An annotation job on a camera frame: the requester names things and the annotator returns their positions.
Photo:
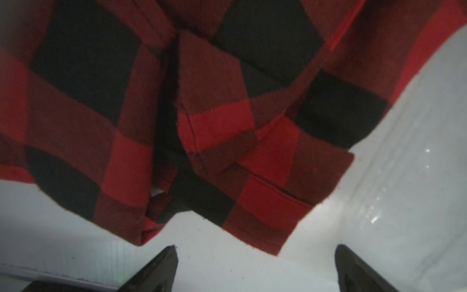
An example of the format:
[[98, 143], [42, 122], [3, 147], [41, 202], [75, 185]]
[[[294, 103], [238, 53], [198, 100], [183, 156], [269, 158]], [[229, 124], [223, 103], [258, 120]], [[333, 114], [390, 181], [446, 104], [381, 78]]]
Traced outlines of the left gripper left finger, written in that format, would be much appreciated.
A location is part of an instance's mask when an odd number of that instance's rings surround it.
[[176, 247], [167, 246], [117, 292], [171, 292], [177, 267]]

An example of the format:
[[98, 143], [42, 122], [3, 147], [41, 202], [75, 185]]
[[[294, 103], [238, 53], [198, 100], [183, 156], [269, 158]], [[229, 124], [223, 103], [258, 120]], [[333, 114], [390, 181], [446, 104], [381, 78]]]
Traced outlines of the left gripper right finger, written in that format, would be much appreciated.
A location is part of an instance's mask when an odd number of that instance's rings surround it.
[[338, 245], [334, 261], [340, 292], [398, 292], [346, 245]]

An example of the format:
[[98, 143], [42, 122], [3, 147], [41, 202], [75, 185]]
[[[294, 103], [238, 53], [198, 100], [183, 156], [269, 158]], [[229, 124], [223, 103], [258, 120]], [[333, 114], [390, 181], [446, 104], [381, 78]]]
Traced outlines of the clear plastic vacuum bag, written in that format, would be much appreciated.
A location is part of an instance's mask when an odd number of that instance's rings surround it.
[[424, 65], [381, 138], [341, 238], [401, 292], [467, 289], [467, 30]]

